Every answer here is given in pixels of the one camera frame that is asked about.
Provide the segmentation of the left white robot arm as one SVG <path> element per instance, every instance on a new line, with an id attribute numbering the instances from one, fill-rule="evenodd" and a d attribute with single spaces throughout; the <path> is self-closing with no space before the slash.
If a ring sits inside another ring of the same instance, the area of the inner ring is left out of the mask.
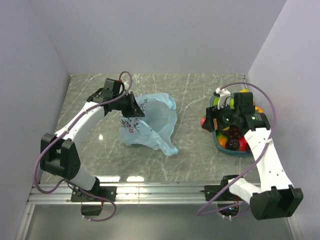
<path id="1" fill-rule="evenodd" d="M 100 120 L 112 111 L 120 111 L 125 118 L 144 117 L 134 93 L 121 79 L 107 78 L 104 86 L 91 94 L 77 115 L 54 134 L 41 138 L 40 156 L 36 169 L 78 188 L 85 198 L 95 201 L 103 196 L 100 181 L 81 167 L 77 146 Z"/>

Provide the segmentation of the orange fake peach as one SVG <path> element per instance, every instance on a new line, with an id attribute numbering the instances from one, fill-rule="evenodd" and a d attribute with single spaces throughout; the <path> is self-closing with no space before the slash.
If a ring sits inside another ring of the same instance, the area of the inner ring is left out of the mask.
<path id="1" fill-rule="evenodd" d="M 200 125 L 204 130 L 207 130 L 211 132 L 211 124 L 209 123 L 209 120 L 205 116 L 203 116 L 200 120 Z"/>

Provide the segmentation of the red fake apple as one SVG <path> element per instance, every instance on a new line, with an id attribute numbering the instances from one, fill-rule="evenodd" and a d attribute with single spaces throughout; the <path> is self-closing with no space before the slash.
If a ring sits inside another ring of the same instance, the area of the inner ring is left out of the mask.
<path id="1" fill-rule="evenodd" d="M 251 148 L 244 137 L 239 138 L 238 142 L 239 142 L 238 151 L 247 152 L 247 153 L 251 152 Z"/>

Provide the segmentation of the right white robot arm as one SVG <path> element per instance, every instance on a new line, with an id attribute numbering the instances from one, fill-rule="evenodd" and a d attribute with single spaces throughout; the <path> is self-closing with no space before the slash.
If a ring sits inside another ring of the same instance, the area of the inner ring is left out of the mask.
<path id="1" fill-rule="evenodd" d="M 218 102 L 206 108 L 202 128 L 211 133 L 239 128 L 254 162 L 239 175 L 224 176 L 220 191 L 197 215 L 207 215 L 205 209 L 220 196 L 226 200 L 237 196 L 241 204 L 248 203 L 256 220 L 291 217 L 304 195 L 301 188 L 293 186 L 279 159 L 273 142 L 275 126 L 264 112 L 256 111 L 252 92 L 230 93 L 217 88 L 214 96 Z"/>

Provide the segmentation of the light blue plastic bag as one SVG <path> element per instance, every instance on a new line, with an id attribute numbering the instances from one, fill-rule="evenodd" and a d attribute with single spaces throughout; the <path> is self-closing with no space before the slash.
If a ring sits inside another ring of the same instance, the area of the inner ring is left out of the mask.
<path id="1" fill-rule="evenodd" d="M 178 120 L 175 99 L 161 92 L 138 96 L 136 102 L 144 117 L 120 117 L 118 140 L 127 146 L 144 145 L 166 156 L 176 155 L 179 150 L 171 143 Z"/>

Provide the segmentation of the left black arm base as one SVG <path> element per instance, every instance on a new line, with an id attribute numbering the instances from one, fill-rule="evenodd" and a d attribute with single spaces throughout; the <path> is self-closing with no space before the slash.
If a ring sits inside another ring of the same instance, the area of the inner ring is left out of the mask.
<path id="1" fill-rule="evenodd" d="M 104 208 L 104 205 L 110 203 L 113 211 L 105 219 L 91 219 L 93 222 L 102 222 L 112 218 L 117 212 L 115 204 L 117 195 L 116 186 L 100 186 L 97 190 L 85 191 L 74 187 L 71 193 L 70 202 L 81 204 L 80 212 L 87 220 L 91 217 L 98 217 Z"/>

